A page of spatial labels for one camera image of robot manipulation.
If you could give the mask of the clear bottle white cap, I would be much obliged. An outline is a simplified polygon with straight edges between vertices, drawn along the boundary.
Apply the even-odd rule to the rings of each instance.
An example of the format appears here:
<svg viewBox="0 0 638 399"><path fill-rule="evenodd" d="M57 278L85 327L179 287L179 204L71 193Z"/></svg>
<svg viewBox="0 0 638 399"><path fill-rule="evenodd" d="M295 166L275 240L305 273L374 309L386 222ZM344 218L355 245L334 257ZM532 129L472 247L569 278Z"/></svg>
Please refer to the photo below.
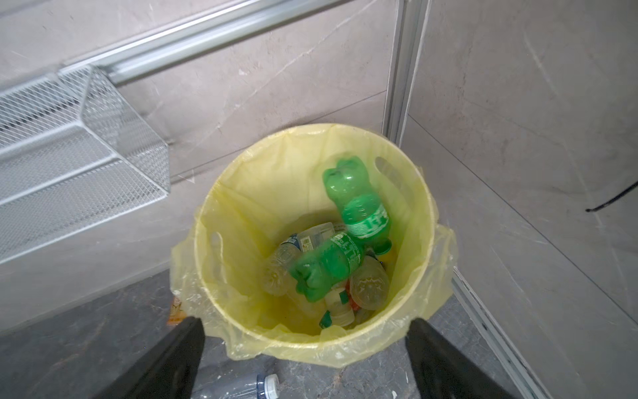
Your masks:
<svg viewBox="0 0 638 399"><path fill-rule="evenodd" d="M192 398L223 399L278 399L280 397L277 374L255 374L236 377L227 382L209 382L191 394Z"/></svg>

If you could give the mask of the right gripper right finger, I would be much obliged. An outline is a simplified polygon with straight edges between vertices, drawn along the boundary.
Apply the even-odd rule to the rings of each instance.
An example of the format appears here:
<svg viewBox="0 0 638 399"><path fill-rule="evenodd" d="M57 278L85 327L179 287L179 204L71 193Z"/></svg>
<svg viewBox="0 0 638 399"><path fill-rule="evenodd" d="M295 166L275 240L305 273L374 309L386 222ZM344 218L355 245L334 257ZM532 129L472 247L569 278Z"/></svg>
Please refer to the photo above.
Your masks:
<svg viewBox="0 0 638 399"><path fill-rule="evenodd" d="M422 398L511 398L424 319L414 319L406 350Z"/></svg>

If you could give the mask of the Pocari blue label bottle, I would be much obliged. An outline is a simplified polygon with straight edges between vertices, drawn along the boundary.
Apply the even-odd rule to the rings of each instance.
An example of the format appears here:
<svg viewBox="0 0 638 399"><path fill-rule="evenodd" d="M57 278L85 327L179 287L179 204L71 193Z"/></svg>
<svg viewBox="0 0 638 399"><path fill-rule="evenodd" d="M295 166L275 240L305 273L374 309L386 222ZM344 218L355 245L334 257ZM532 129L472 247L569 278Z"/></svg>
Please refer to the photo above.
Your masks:
<svg viewBox="0 0 638 399"><path fill-rule="evenodd" d="M332 326L346 328L355 322L355 314L350 305L350 298L344 287L336 287L325 296L327 312L322 316L321 329Z"/></svg>

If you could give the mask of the green Sprite bottle yellow cap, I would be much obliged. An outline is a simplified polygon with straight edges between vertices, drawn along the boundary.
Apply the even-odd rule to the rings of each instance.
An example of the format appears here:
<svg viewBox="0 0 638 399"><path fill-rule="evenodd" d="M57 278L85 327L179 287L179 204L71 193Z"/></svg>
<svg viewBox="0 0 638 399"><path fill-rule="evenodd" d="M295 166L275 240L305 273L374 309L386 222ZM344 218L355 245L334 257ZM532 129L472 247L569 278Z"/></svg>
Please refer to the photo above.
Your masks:
<svg viewBox="0 0 638 399"><path fill-rule="evenodd" d="M342 158L323 172L322 181L347 232L375 254L388 253L392 247L390 216L364 162L357 156Z"/></svg>

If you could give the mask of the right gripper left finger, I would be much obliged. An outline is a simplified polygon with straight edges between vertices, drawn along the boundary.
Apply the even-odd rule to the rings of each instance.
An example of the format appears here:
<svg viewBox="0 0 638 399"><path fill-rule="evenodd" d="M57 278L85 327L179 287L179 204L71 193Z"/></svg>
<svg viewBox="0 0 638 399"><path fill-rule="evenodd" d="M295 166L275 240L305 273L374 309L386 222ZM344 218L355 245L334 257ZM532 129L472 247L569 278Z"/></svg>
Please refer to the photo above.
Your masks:
<svg viewBox="0 0 638 399"><path fill-rule="evenodd" d="M202 321L187 317L96 397L191 397L204 341Z"/></svg>

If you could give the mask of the amber tea bottle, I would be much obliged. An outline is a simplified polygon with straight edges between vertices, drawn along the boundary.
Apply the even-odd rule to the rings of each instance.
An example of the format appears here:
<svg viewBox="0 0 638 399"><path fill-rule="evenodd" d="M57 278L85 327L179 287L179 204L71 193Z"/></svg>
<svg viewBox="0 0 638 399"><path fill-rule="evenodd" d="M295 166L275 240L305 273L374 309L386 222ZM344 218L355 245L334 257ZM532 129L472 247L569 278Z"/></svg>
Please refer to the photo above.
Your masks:
<svg viewBox="0 0 638 399"><path fill-rule="evenodd" d="M177 326L181 324L188 315L182 309L182 303L179 298L174 297L171 306L169 307L169 317L167 320L168 326Z"/></svg>

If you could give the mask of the yellow bin liner bag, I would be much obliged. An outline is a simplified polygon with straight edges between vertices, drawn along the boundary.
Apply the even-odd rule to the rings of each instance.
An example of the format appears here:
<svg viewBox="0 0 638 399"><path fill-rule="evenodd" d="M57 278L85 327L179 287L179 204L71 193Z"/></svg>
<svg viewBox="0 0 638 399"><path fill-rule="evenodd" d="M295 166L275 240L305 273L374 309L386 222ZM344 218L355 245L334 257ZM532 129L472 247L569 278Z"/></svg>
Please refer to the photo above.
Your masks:
<svg viewBox="0 0 638 399"><path fill-rule="evenodd" d="M360 221L342 220L323 172L357 157L380 196ZM347 291L310 303L294 289L291 267L338 234L347 264L374 255L354 230L386 222L390 251L380 256L387 297L360 310ZM268 136L215 181L187 238L172 250L170 287L205 334L228 356L260 354L327 367L370 357L433 316L452 294L454 232L441 225L420 169L397 146L354 126L315 124Z"/></svg>

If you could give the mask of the clear bottle green label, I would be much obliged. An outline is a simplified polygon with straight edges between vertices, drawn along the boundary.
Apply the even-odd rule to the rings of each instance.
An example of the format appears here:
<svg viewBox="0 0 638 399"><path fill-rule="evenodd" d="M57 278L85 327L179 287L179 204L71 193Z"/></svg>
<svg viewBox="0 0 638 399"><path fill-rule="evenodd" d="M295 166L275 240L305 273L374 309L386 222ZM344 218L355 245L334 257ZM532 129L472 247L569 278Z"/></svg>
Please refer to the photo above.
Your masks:
<svg viewBox="0 0 638 399"><path fill-rule="evenodd" d="M297 234L297 240L303 253L310 252L329 240L335 234L332 222L319 224Z"/></svg>

